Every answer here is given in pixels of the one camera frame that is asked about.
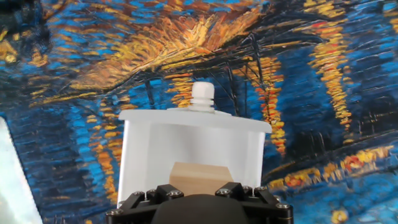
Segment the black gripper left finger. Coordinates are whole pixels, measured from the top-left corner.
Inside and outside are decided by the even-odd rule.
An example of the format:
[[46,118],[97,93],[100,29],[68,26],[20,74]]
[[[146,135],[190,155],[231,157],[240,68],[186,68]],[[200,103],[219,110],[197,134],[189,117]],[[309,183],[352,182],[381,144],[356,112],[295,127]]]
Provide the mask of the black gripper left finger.
[[118,208],[106,212],[105,224],[149,223],[163,203],[181,197],[184,193],[170,184],[133,192]]

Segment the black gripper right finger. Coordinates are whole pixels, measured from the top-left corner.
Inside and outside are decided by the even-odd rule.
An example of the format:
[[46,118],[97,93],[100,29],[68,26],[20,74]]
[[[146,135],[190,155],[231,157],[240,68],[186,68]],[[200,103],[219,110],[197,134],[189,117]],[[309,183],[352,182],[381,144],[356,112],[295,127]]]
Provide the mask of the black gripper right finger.
[[281,202],[266,187],[252,188],[238,182],[228,182],[215,196],[237,201],[249,223],[293,224],[293,206]]

